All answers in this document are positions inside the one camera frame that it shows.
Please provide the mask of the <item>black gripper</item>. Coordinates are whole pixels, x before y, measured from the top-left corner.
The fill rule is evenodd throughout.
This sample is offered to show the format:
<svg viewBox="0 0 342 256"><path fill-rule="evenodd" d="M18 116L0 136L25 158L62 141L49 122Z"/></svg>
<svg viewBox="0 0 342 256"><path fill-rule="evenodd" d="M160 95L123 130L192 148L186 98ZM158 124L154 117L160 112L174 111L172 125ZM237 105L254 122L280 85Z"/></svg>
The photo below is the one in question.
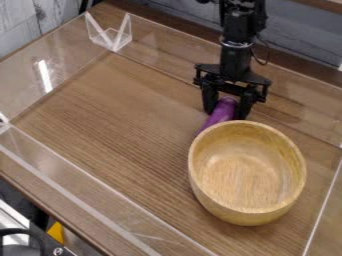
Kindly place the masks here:
<svg viewBox="0 0 342 256"><path fill-rule="evenodd" d="M272 81L252 69L253 46L254 40L234 42L221 37L220 63L196 65L194 84L202 89L204 110L208 114L217 107L221 91L242 96L238 120L246 119L256 102L266 101Z"/></svg>

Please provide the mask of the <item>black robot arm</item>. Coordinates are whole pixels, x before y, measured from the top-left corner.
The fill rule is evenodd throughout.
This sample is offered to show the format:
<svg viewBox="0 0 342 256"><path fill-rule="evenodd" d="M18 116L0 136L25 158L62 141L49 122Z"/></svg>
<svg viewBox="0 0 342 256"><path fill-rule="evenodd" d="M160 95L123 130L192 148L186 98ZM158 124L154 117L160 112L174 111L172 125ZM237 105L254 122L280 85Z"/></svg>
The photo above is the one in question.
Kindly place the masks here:
<svg viewBox="0 0 342 256"><path fill-rule="evenodd" d="M256 39L266 28L266 0L218 0L221 35L221 58L218 64L196 65L194 84L202 90L204 110L214 112L220 93L240 97L236 118L244 120L257 102L265 103L272 81L257 74L252 59L261 62L254 52Z"/></svg>

